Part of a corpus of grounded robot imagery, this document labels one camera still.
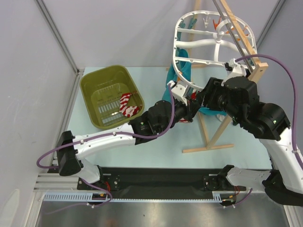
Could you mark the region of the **red white striped sock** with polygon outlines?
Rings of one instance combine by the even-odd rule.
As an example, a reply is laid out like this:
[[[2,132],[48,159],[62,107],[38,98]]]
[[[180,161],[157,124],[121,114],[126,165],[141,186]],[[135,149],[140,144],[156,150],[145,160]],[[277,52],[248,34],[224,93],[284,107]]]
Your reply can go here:
[[[189,97],[192,98],[192,99],[196,99],[196,92],[193,92]],[[178,122],[180,122],[180,123],[191,123],[191,122],[186,121],[186,114],[187,114],[187,106],[182,103],[180,105],[180,115],[181,115],[181,117],[180,117]]]
[[[119,107],[120,112],[127,118],[136,115],[140,111],[140,108],[138,106],[128,105],[131,96],[132,96],[131,93],[124,93],[121,95],[120,98],[120,107]]]

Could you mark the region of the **white plastic clip hanger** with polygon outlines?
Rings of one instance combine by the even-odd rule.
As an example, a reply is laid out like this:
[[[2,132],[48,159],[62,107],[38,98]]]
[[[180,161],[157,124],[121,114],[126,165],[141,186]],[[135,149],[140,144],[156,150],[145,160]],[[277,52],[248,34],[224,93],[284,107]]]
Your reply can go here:
[[[237,55],[256,54],[250,26],[231,11],[196,10],[182,15],[174,29],[172,66],[178,77],[195,90],[203,88],[186,77],[182,63],[191,66],[224,67],[220,51]]]

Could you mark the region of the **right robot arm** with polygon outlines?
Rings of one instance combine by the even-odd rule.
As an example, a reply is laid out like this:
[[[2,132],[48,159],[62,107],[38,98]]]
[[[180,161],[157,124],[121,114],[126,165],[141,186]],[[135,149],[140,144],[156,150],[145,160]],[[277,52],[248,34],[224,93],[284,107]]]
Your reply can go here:
[[[275,168],[255,171],[225,166],[218,178],[219,186],[229,190],[245,186],[263,191],[281,205],[303,205],[303,170],[297,162],[300,157],[292,142],[292,129],[284,110],[272,103],[259,100],[257,84],[246,77],[223,81],[210,78],[197,94],[201,106],[224,111],[241,128],[251,133],[267,149]]]

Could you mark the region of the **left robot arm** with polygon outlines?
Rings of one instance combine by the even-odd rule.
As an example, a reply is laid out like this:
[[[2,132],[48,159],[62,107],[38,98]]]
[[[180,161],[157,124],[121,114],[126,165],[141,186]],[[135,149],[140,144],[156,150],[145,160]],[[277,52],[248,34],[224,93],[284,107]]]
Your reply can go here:
[[[201,107],[201,102],[192,98],[184,104],[173,99],[158,101],[142,115],[128,123],[106,131],[74,136],[71,131],[61,134],[57,146],[58,171],[60,176],[77,176],[93,189],[104,185],[104,177],[98,165],[86,158],[98,151],[135,146],[158,138],[181,119],[192,122]]]

